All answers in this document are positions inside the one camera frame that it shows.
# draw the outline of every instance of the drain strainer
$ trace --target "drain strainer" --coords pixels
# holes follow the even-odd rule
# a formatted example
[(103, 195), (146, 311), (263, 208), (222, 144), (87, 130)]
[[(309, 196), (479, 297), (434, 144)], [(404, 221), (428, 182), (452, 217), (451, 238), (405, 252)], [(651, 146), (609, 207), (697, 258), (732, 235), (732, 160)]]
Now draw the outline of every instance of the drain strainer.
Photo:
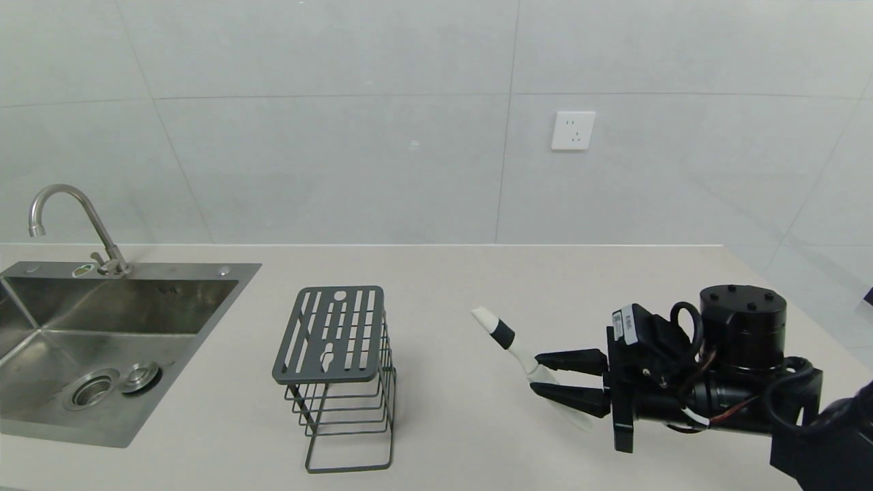
[(72, 393), (64, 399), (64, 407), (80, 411), (97, 404), (112, 392), (118, 375), (118, 371), (113, 369), (96, 370), (85, 375), (72, 385)]

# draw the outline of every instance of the white brush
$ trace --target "white brush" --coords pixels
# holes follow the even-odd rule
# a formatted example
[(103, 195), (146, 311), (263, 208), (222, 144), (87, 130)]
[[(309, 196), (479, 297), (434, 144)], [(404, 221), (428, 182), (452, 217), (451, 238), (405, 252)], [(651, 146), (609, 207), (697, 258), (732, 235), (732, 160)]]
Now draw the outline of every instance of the white brush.
[[(529, 382), (560, 385), (560, 382), (558, 382), (554, 375), (552, 375), (552, 371), (537, 362), (531, 352), (528, 351), (521, 342), (519, 342), (519, 338), (515, 335), (515, 331), (504, 324), (499, 317), (484, 307), (474, 308), (471, 314), (476, 318), (479, 325), (482, 326), (482, 328), (484, 328), (492, 338), (494, 338), (494, 341), (515, 356), (515, 359), (519, 361), (522, 370), (525, 371), (525, 375)], [(554, 401), (548, 402), (579, 429), (590, 432), (591, 428), (594, 427), (591, 423), (591, 418), (589, 418), (587, 414), (566, 407), (565, 405), (560, 405)]]

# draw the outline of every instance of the wall tile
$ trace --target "wall tile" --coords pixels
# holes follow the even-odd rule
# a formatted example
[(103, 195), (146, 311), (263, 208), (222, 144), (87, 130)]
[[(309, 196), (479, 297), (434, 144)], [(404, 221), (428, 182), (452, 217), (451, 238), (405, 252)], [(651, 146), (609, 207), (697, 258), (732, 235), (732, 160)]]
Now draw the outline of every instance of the wall tile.
[(522, 0), (516, 93), (858, 97), (868, 2)]
[(505, 93), (518, 0), (120, 0), (155, 97)]
[(0, 109), (0, 162), (0, 242), (99, 242), (67, 196), (28, 237), (31, 200), (53, 183), (82, 189), (116, 242), (210, 242), (151, 101)]
[(0, 107), (147, 98), (112, 0), (0, 2)]
[(860, 102), (788, 236), (798, 244), (873, 245), (873, 100)]
[(843, 346), (873, 346), (873, 247), (784, 245), (764, 276)]
[(491, 243), (507, 96), (163, 100), (217, 242)]
[[(498, 241), (775, 246), (850, 100), (514, 96)], [(588, 151), (549, 149), (554, 112), (594, 110)]]
[(849, 353), (861, 362), (862, 365), (870, 370), (873, 370), (873, 346), (865, 346), (864, 348), (851, 348)]
[(757, 274), (764, 274), (776, 254), (776, 245), (729, 245), (728, 249)]

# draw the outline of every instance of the red wire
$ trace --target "red wire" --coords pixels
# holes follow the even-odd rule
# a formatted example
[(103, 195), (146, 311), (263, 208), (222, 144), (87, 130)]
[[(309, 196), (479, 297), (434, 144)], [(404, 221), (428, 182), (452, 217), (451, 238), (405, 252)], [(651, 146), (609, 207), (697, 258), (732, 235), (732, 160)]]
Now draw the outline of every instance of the red wire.
[(710, 418), (710, 422), (712, 422), (712, 423), (720, 423), (720, 422), (724, 421), (725, 419), (730, 418), (731, 416), (733, 416), (734, 414), (736, 414), (737, 411), (739, 411), (739, 410), (743, 409), (744, 407), (746, 407), (747, 405), (749, 405), (749, 403), (751, 403), (751, 402), (752, 402), (755, 398), (757, 398), (757, 397), (758, 397), (758, 396), (754, 396), (754, 397), (752, 397), (752, 398), (748, 398), (748, 399), (746, 399), (745, 401), (739, 402), (739, 403), (737, 403), (737, 404), (731, 406), (727, 411), (722, 412), (722, 413), (719, 414), (718, 416), (713, 416), (712, 418)]

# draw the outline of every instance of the countertop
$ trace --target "countertop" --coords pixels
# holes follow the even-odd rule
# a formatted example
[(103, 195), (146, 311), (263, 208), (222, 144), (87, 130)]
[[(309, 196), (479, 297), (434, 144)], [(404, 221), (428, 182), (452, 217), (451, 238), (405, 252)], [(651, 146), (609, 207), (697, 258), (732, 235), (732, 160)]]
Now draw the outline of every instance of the countertop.
[[(0, 245), (19, 260), (88, 261), (92, 245)], [(704, 287), (768, 287), (716, 246), (123, 246), (133, 262), (257, 262), (260, 271), (125, 449), (4, 435), (0, 486), (30, 491), (174, 489), (798, 489), (768, 465), (769, 439), (681, 435), (636, 423), (613, 450), (609, 418), (575, 430), (534, 396), (470, 316), (484, 305), (534, 350), (606, 348), (613, 310), (662, 315)], [(272, 379), (297, 292), (380, 285), (398, 374), (393, 466), (310, 475), (307, 441)], [(825, 372), (822, 406), (873, 377), (790, 304), (787, 353)], [(595, 377), (559, 373), (564, 383)]]

